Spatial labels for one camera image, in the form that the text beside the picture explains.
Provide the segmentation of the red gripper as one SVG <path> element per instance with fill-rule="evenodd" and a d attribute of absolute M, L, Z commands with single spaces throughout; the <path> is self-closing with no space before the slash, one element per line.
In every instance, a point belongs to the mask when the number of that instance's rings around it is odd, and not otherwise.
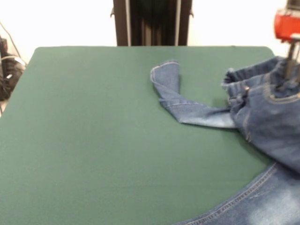
<path fill-rule="evenodd" d="M 281 40 L 281 42 L 291 42 L 285 65 L 285 79 L 290 79 L 294 65 L 295 41 L 300 40 L 300 11 L 286 8 L 278 9 L 274 18 L 274 33 L 276 39 Z M 298 62 L 296 81 L 300 82 L 300 48 L 298 48 L 296 60 Z"/>

